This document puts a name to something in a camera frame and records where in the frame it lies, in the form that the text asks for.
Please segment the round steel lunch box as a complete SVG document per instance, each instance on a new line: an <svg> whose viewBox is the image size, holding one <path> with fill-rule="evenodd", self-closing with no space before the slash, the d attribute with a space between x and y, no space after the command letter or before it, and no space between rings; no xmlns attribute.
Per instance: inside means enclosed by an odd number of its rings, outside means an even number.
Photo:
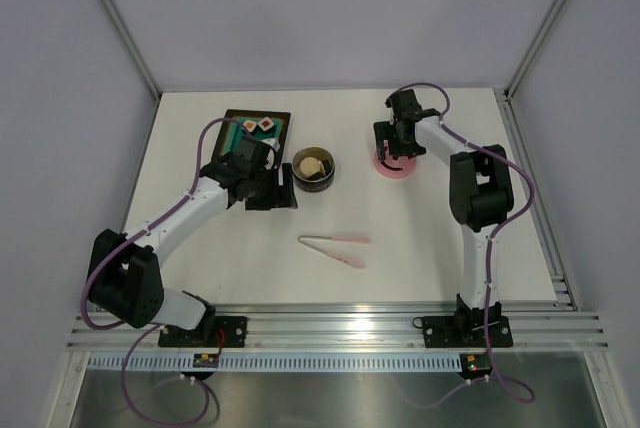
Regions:
<svg viewBox="0 0 640 428"><path fill-rule="evenodd" d="M306 147L293 157L294 182L305 192L318 193L328 189L335 177L332 154L321 147Z"/></svg>

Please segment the round cream rice cake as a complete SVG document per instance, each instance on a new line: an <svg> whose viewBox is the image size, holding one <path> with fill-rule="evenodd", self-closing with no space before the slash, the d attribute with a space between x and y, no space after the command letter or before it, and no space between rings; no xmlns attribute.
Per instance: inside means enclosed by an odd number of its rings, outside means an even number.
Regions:
<svg viewBox="0 0 640 428"><path fill-rule="evenodd" d="M299 165L299 171L301 176L305 179L310 179L315 175L323 175L321 161L315 157L304 158Z"/></svg>

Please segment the pink lunch box lid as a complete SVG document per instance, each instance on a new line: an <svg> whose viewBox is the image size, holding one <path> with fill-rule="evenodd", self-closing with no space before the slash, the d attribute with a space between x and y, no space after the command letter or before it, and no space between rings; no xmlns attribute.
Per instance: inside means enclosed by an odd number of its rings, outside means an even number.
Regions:
<svg viewBox="0 0 640 428"><path fill-rule="evenodd" d="M385 154L383 160L374 157L374 167L383 177L391 180L401 180L412 175L417 167L415 158L393 157L389 153Z"/></svg>

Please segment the steel tongs with pink tips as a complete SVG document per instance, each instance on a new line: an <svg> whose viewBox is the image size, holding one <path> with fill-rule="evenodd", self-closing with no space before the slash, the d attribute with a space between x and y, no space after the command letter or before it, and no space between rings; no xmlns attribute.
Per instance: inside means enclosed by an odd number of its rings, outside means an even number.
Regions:
<svg viewBox="0 0 640 428"><path fill-rule="evenodd" d="M299 235L297 242L325 257L334 261L343 263L355 269L363 269L365 263L359 259L348 256L346 253L336 250L335 244L338 245L369 245L371 239L367 236L348 236L348 235Z"/></svg>

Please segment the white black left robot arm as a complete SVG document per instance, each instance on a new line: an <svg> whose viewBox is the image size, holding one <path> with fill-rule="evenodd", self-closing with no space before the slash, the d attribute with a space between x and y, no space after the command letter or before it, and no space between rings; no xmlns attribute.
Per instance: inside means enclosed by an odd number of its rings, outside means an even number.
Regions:
<svg viewBox="0 0 640 428"><path fill-rule="evenodd" d="M191 187L150 221L117 233L106 229L95 241L81 298L81 316L94 304L133 328L166 325L195 346L216 333L216 309L206 300L164 287L161 268L197 229L236 203L247 210L296 208L293 171L279 165L277 139L243 136L236 148L197 164Z"/></svg>

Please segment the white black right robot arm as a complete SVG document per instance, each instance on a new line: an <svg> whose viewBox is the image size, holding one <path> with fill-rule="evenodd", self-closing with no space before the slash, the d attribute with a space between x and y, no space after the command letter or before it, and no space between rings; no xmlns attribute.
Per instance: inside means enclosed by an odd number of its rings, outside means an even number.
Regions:
<svg viewBox="0 0 640 428"><path fill-rule="evenodd" d="M476 147L454 134L442 112L419 104L411 85L389 95L385 105L390 119L373 126L377 170L388 178L405 178L414 171L417 157L435 155L449 169L449 208L463 236L463 283L455 310L420 318L417 326L425 346L512 346L495 286L495 231L514 207L505 149L499 144Z"/></svg>

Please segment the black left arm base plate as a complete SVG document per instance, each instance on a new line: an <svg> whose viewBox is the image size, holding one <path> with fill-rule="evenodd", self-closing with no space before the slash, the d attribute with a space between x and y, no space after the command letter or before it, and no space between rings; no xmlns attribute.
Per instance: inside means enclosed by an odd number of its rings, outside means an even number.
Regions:
<svg viewBox="0 0 640 428"><path fill-rule="evenodd" d="M162 348L244 348L248 318L213 315L203 319L195 329L169 326L159 335Z"/></svg>

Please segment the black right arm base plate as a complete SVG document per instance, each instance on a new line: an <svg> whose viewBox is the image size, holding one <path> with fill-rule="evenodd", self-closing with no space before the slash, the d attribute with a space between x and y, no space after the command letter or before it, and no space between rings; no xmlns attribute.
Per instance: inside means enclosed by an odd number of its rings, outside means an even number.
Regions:
<svg viewBox="0 0 640 428"><path fill-rule="evenodd" d="M421 318L422 334L426 348L485 348L484 322L480 321L469 328L456 324L453 315L425 316ZM511 348L514 346L509 319L490 320L488 340L492 348Z"/></svg>

